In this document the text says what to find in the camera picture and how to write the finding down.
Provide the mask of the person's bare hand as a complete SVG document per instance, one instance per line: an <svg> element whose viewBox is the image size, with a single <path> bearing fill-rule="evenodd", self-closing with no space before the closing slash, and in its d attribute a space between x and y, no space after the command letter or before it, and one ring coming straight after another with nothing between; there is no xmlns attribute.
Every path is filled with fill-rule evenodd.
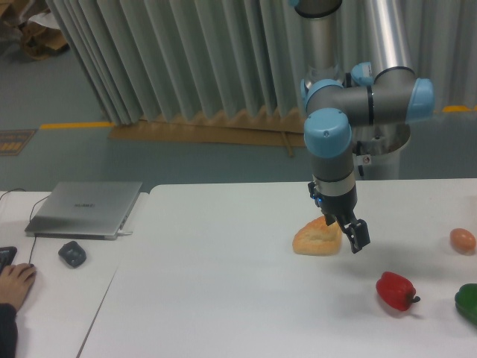
<svg viewBox="0 0 477 358"><path fill-rule="evenodd" d="M1 304L9 304L18 312L36 280L36 274L36 266L31 263L5 266L1 272Z"/></svg>

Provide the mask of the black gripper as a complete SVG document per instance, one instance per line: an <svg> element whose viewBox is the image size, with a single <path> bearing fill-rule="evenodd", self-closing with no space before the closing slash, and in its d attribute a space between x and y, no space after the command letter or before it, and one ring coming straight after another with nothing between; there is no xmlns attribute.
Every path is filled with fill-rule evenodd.
<svg viewBox="0 0 477 358"><path fill-rule="evenodd" d="M338 196L328 196L318 192L318 188L313 181L308 183L308 189L315 205L324 214L326 225L330 226L334 221L338 222L341 231L350 242L353 254L358 253L364 246L370 243L366 221L356 219L353 212L357 204L355 186L347 193Z"/></svg>

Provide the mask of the dark sleeved forearm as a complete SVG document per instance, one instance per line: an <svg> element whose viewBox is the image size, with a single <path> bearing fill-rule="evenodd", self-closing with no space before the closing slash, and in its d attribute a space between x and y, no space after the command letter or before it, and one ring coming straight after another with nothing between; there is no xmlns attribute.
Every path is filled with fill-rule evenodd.
<svg viewBox="0 0 477 358"><path fill-rule="evenodd" d="M1 358L15 358L18 342L16 310L11 304L1 304Z"/></svg>

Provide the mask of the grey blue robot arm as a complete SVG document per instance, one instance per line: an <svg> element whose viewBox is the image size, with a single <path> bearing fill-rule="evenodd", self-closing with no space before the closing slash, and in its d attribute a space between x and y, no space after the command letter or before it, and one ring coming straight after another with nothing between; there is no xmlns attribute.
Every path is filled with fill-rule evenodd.
<svg viewBox="0 0 477 358"><path fill-rule="evenodd" d="M336 56L336 14L340 1L291 1L309 42L309 69L300 83L306 114L304 140L311 155L309 194L327 225L337 223L359 252L370 243L367 223L353 212L357 204L354 157L362 142L353 128L403 125L428 119L435 93L418 78L398 1L365 1L370 37L370 75L340 75Z"/></svg>

